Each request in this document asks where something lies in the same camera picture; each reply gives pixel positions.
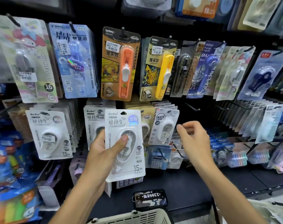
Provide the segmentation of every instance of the yellow clip dispenser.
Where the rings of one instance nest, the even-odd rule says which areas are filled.
[[[171,76],[174,59],[175,57],[171,55],[169,52],[165,53],[163,56],[156,93],[155,93],[155,96],[158,100],[162,99],[164,96],[168,79]]]

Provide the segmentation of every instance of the floor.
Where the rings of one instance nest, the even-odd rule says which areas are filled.
[[[272,197],[272,198],[269,198],[263,201],[276,201],[276,202],[283,203],[283,195]],[[205,215],[205,216],[197,217],[194,219],[188,219],[182,222],[176,222],[175,224],[207,224],[208,218],[209,218],[209,215]]]

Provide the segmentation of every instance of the person's right hand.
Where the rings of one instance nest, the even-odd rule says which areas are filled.
[[[192,165],[197,168],[201,165],[214,164],[211,155],[210,137],[198,121],[186,122],[177,125],[182,145]]]

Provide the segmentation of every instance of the fingernail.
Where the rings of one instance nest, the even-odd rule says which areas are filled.
[[[121,136],[121,140],[123,140],[125,142],[128,141],[128,136],[126,134]]]

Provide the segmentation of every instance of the red logo label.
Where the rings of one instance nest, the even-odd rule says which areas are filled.
[[[260,57],[261,57],[261,58],[269,58],[270,56],[271,56],[271,53],[270,53],[270,52],[263,52]]]

